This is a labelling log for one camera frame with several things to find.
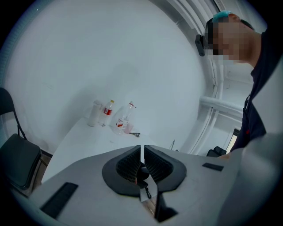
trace navy t-shirt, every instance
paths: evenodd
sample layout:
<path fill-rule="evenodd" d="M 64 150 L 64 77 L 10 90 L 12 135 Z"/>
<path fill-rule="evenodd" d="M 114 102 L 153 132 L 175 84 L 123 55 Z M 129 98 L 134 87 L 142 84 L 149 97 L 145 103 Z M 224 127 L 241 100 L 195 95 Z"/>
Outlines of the navy t-shirt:
<path fill-rule="evenodd" d="M 267 29 L 261 35 L 260 57 L 251 72 L 253 78 L 252 92 L 245 101 L 242 127 L 231 151 L 245 147 L 251 140 L 266 133 L 262 120 L 252 104 L 252 100 L 272 75 L 281 54 L 281 47 L 276 45 L 274 35 L 272 37 Z"/>

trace ear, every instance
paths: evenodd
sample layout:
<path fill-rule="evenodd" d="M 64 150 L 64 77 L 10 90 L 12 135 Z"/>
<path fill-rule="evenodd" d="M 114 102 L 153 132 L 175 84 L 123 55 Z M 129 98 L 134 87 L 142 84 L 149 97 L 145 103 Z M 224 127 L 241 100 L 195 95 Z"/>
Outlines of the ear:
<path fill-rule="evenodd" d="M 239 23 L 241 21 L 240 17 L 238 17 L 236 14 L 230 13 L 228 15 L 229 19 L 233 20 L 233 22 Z"/>

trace man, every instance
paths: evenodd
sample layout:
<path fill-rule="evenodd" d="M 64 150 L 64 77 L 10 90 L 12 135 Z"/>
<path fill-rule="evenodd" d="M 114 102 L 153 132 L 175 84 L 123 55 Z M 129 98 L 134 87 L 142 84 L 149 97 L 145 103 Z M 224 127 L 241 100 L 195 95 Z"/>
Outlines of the man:
<path fill-rule="evenodd" d="M 222 11 L 207 22 L 204 38 L 205 49 L 215 59 L 248 63 L 253 87 L 243 108 L 242 127 L 231 152 L 245 147 L 251 140 L 263 136 L 266 131 L 262 120 L 252 104 L 253 98 L 265 85 L 282 54 L 281 44 L 268 29 L 262 34 L 230 11 Z M 229 158 L 230 153 L 221 156 Z"/>

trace floor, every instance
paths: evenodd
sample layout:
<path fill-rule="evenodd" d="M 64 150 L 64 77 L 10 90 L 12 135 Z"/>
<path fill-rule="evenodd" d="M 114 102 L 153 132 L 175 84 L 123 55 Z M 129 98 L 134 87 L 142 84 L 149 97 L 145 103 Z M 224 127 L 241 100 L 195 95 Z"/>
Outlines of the floor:
<path fill-rule="evenodd" d="M 42 154 L 41 159 L 48 165 L 51 157 Z M 25 196 L 29 197 L 33 190 L 35 190 L 38 186 L 41 184 L 41 180 L 43 178 L 43 175 L 45 173 L 46 166 L 42 164 L 40 161 L 38 162 L 34 175 L 32 177 L 31 185 L 27 190 L 21 190 L 21 193 L 23 193 Z M 142 205 L 146 208 L 146 210 L 154 216 L 155 213 L 155 207 L 156 207 L 156 196 L 152 197 L 149 200 L 146 200 L 142 202 Z"/>

